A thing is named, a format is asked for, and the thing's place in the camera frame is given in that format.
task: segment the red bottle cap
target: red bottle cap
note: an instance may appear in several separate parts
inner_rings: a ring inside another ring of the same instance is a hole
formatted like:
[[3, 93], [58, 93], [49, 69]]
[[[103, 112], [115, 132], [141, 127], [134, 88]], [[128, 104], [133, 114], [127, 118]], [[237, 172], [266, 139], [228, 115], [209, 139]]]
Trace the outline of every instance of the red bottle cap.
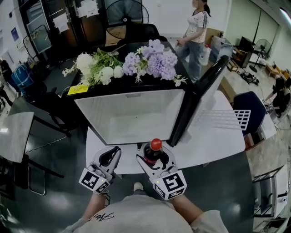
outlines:
[[151, 141], [151, 149], [153, 151], [159, 151], [162, 148], [162, 141], [158, 138], [155, 138]]

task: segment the white basket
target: white basket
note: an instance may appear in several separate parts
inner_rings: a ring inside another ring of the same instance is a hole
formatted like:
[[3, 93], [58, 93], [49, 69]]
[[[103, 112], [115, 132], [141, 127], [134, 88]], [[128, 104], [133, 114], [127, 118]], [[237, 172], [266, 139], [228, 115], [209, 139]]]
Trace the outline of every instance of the white basket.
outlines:
[[210, 110], [201, 111], [193, 125], [245, 131], [249, 123], [250, 110]]

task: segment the person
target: person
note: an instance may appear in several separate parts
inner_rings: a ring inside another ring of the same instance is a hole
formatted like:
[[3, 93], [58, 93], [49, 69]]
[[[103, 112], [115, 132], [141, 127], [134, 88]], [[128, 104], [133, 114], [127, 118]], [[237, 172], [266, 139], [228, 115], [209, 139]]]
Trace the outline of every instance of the person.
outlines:
[[16, 92], [17, 92], [16, 97], [19, 97], [20, 96], [20, 89], [15, 84], [13, 79], [11, 78], [12, 70], [10, 69], [7, 61], [0, 59], [0, 75], [1, 74], [3, 75], [5, 81], [8, 82], [16, 90]]
[[3, 84], [0, 84], [0, 96], [3, 97], [10, 106], [12, 106], [13, 102], [9, 99], [7, 93], [4, 91], [4, 85]]
[[147, 196], [141, 183], [134, 194], [105, 208], [105, 197], [93, 193], [82, 218], [63, 233], [227, 233], [217, 210], [203, 212], [185, 195], [171, 203]]
[[273, 86], [273, 92], [265, 99], [266, 102], [276, 94], [276, 97], [273, 100], [273, 109], [278, 115], [278, 118], [281, 117], [281, 114], [290, 104], [291, 95], [289, 87], [290, 84], [285, 83], [284, 79], [278, 76], [276, 77], [276, 84]]
[[[188, 18], [189, 27], [187, 32], [183, 38], [177, 40], [179, 48], [176, 53], [183, 61], [192, 82], [195, 82], [201, 78], [199, 58], [204, 48], [208, 16], [211, 17], [211, 15], [207, 0], [193, 0], [192, 5], [196, 10]], [[187, 56], [190, 56], [189, 64], [185, 61]]]

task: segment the yellow sticky note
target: yellow sticky note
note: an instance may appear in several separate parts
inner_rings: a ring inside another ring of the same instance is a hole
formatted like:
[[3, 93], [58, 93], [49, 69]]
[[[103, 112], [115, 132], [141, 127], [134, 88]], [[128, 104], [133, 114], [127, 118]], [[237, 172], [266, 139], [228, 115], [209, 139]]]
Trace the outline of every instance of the yellow sticky note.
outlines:
[[85, 85], [71, 86], [70, 89], [69, 89], [68, 95], [87, 92], [88, 89], [89, 89], [89, 86], [85, 86]]

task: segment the ponytail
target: ponytail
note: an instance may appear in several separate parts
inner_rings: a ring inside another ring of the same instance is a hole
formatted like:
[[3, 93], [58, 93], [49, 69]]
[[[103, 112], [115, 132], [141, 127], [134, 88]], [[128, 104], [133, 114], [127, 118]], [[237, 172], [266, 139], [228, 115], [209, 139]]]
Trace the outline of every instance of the ponytail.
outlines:
[[210, 15], [210, 8], [209, 6], [207, 5], [207, 3], [204, 5], [204, 10], [209, 14], [209, 16], [211, 17]]

